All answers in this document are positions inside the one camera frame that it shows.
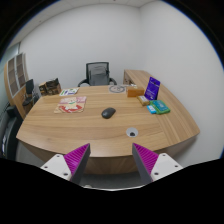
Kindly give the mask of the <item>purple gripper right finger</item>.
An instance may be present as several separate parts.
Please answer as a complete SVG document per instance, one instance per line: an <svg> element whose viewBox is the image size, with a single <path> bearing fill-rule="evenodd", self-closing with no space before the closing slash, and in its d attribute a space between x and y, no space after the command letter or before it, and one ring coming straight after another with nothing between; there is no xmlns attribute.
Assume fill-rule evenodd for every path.
<svg viewBox="0 0 224 224"><path fill-rule="evenodd" d="M132 154L143 184L152 182L151 172L159 155L137 143L132 144Z"/></svg>

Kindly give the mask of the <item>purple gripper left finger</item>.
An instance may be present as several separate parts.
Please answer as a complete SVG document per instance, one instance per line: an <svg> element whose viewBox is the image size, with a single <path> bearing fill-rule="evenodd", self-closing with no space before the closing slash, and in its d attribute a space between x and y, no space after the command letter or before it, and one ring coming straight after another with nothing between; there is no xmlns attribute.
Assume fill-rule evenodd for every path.
<svg viewBox="0 0 224 224"><path fill-rule="evenodd" d="M85 144L64 156L66 164L71 171L70 181L79 184L90 156L90 144Z"/></svg>

